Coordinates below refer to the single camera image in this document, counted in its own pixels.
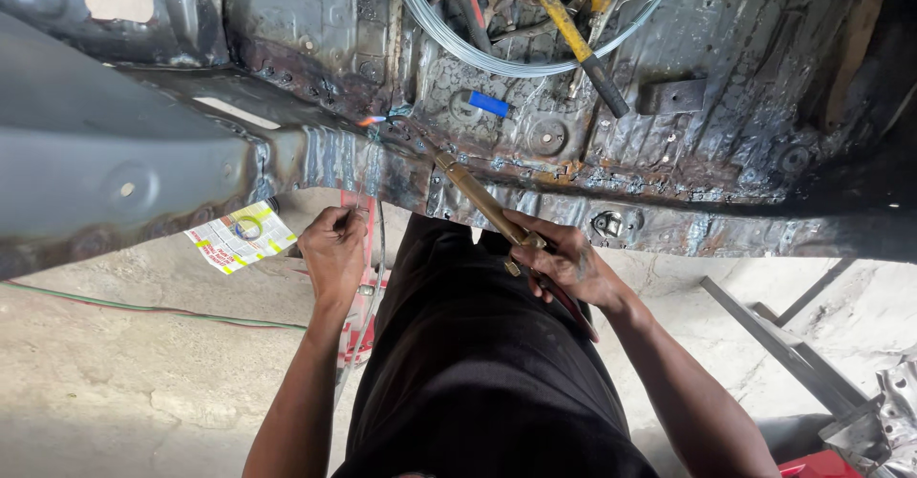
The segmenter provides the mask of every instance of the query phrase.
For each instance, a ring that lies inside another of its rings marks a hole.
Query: hand
[[[602,261],[578,228],[558,226],[511,209],[504,209],[503,214],[511,222],[553,242],[554,255],[534,247],[513,247],[512,256],[526,267],[549,275],[571,296],[608,310],[608,313],[618,313],[625,307],[625,299],[634,295],[608,263]],[[541,297],[546,303],[553,299],[531,275],[528,285],[535,297]]]
[[[296,240],[309,268],[317,307],[350,307],[366,268],[363,237],[367,232],[360,212],[331,206]]]

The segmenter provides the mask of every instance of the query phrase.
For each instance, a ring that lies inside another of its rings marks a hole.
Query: yellow highlight
[[[267,216],[268,214],[271,214],[271,213],[273,213],[273,212],[274,212],[274,210],[270,209],[269,207],[266,207],[266,208],[264,208],[263,210],[261,210],[260,212],[254,214],[253,216],[254,216],[255,218],[258,218],[258,220],[262,220],[265,216]]]
[[[567,45],[570,46],[570,49],[573,50],[573,54],[576,55],[577,61],[586,61],[586,58],[592,55],[592,49],[589,48],[589,44],[586,43],[586,40],[582,39],[582,36],[579,35],[579,30],[573,25],[573,20],[571,20],[570,16],[567,14],[567,9],[564,8],[563,3],[560,3],[560,0],[538,1],[544,6],[547,15],[551,16],[551,19],[556,23],[557,29],[560,30],[560,34],[567,40]]]

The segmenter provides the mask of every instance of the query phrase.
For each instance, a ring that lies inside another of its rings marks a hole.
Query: person
[[[512,256],[608,319],[693,476],[779,476],[748,414],[579,229],[504,213],[553,242]],[[243,476],[326,476],[338,338],[366,233],[359,214],[329,207],[299,238],[315,310]],[[592,343],[536,280],[504,270],[509,252],[499,234],[474,244],[467,226],[411,216],[334,476],[656,476]]]

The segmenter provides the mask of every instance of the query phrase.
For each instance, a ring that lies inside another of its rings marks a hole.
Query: flame
[[[384,122],[385,117],[365,117],[361,121],[357,122],[357,127],[369,127],[372,124],[378,124],[379,122]]]

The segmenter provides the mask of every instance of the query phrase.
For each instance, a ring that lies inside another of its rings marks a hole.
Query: newspaper
[[[296,241],[266,201],[221,216],[184,232],[211,265],[231,274],[278,254]]]

